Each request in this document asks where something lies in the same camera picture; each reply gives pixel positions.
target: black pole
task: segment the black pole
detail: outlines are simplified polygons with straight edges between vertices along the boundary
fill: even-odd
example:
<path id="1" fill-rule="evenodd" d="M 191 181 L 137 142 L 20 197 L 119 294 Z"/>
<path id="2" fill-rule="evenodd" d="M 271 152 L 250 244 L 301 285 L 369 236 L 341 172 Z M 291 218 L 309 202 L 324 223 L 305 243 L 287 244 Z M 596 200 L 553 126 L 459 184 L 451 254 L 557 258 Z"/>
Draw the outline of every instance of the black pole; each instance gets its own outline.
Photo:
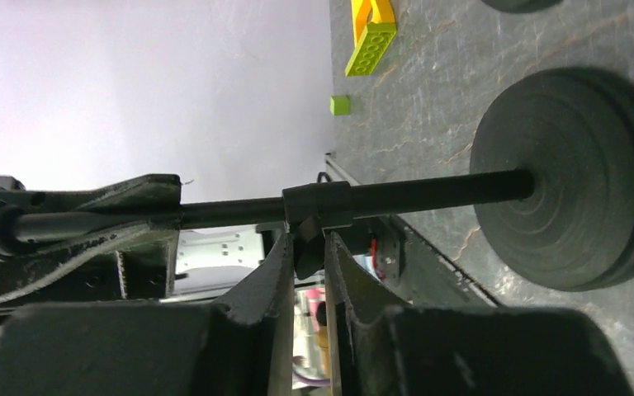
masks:
<path id="1" fill-rule="evenodd" d="M 533 194 L 529 171 L 505 171 L 352 187 L 356 219 L 521 200 Z"/>
<path id="2" fill-rule="evenodd" d="M 355 219 L 419 212 L 454 206 L 519 200 L 533 193 L 528 171 L 493 172 L 352 187 Z M 230 200 L 147 208 L 125 213 L 65 212 L 24 214 L 12 224 L 13 236 L 24 243 L 46 243 L 133 221 L 181 220 L 181 229 L 209 229 L 285 221 L 282 198 Z"/>

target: circular base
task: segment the circular base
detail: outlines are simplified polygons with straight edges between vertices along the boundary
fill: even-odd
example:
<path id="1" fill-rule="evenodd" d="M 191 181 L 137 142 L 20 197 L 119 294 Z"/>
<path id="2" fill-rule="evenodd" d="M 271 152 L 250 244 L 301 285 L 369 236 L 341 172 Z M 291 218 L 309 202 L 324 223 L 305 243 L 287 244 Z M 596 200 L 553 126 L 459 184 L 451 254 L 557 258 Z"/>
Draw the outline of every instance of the circular base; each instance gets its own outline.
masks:
<path id="1" fill-rule="evenodd" d="M 515 272 L 579 291 L 634 276 L 634 87 L 612 73 L 533 74 L 494 100 L 471 173 L 527 169 L 526 200 L 476 205 L 492 248 Z"/>
<path id="2" fill-rule="evenodd" d="M 482 2 L 499 12 L 528 14 L 555 6 L 562 0 L 482 0 Z"/>

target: green cube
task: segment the green cube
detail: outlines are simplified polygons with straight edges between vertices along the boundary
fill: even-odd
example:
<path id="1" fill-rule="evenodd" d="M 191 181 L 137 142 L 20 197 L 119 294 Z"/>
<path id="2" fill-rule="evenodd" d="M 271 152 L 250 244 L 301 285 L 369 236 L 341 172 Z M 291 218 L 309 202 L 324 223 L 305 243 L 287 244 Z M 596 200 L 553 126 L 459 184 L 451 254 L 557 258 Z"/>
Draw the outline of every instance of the green cube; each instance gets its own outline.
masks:
<path id="1" fill-rule="evenodd" d="M 351 114 L 351 102 L 346 96 L 335 96 L 331 100 L 332 114 L 336 116 L 348 116 Z"/>

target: green toy block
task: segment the green toy block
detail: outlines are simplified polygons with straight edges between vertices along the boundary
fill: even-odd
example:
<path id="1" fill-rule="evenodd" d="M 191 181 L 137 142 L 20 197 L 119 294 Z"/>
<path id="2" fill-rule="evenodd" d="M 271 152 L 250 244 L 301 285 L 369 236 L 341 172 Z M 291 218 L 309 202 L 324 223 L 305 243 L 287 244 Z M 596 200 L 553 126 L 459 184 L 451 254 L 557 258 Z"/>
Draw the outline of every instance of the green toy block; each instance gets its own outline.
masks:
<path id="1" fill-rule="evenodd" d="M 348 97 L 334 96 L 331 100 L 331 110 L 336 116 L 348 116 L 351 113 L 351 102 Z"/>
<path id="2" fill-rule="evenodd" d="M 395 38 L 395 23 L 368 22 L 346 66 L 346 77 L 370 76 Z"/>

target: round black base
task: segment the round black base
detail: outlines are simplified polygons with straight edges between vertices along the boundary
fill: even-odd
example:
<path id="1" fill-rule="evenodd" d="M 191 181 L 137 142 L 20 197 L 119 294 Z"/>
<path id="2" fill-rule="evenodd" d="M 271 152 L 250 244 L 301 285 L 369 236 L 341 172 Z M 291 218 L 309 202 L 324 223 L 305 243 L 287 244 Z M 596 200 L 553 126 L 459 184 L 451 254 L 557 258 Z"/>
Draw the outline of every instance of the round black base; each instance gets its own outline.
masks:
<path id="1" fill-rule="evenodd" d="M 482 0 L 483 3 L 508 14 L 528 14 L 555 6 L 562 0 Z"/>
<path id="2" fill-rule="evenodd" d="M 612 73 L 533 74 L 494 100 L 471 173 L 527 169 L 526 200 L 476 205 L 485 237 L 515 272 L 566 291 L 634 276 L 634 87 Z"/>

